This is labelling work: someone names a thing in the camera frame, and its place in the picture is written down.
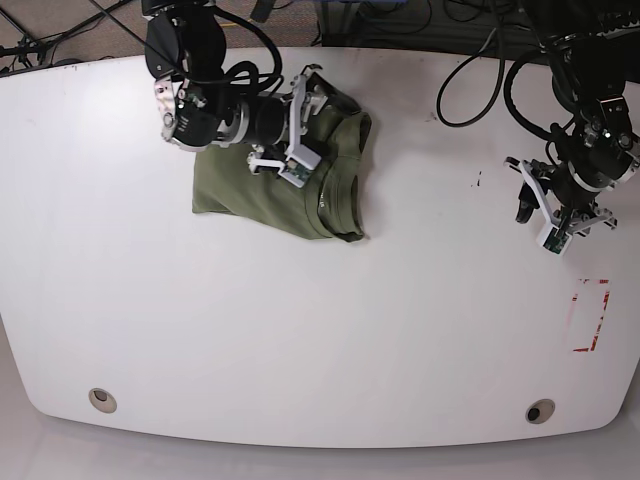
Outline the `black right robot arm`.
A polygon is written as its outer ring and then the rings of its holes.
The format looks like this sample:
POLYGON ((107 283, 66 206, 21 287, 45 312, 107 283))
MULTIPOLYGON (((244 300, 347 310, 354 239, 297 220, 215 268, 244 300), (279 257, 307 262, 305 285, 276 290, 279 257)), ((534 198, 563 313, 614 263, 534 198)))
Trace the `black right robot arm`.
POLYGON ((272 171, 302 187, 321 162, 306 145, 311 118, 332 106, 353 115, 359 104, 319 75, 309 64, 288 92, 283 63, 274 42, 257 26, 217 7, 213 1, 145 1, 145 60, 155 79, 154 95, 162 138, 183 150, 211 145, 250 146, 253 174, 272 171), (227 42, 220 20, 252 32, 273 60, 269 73, 251 61, 225 68, 227 42))

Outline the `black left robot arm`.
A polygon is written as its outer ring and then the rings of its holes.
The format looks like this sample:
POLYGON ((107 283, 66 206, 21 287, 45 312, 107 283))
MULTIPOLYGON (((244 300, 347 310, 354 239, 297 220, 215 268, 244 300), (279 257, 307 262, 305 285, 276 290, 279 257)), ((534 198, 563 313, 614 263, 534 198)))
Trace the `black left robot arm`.
POLYGON ((525 1, 522 4, 539 42, 522 54, 505 78, 505 105, 529 133, 554 147, 556 161, 515 162, 524 178, 516 220, 526 223, 544 212, 556 235, 585 235, 590 226, 616 223, 599 208, 597 196, 628 181, 639 169, 639 138, 624 98, 625 55, 608 33, 631 25, 636 1, 525 1), (543 58, 552 89, 572 118, 543 129, 517 109, 512 87, 527 63, 543 58))

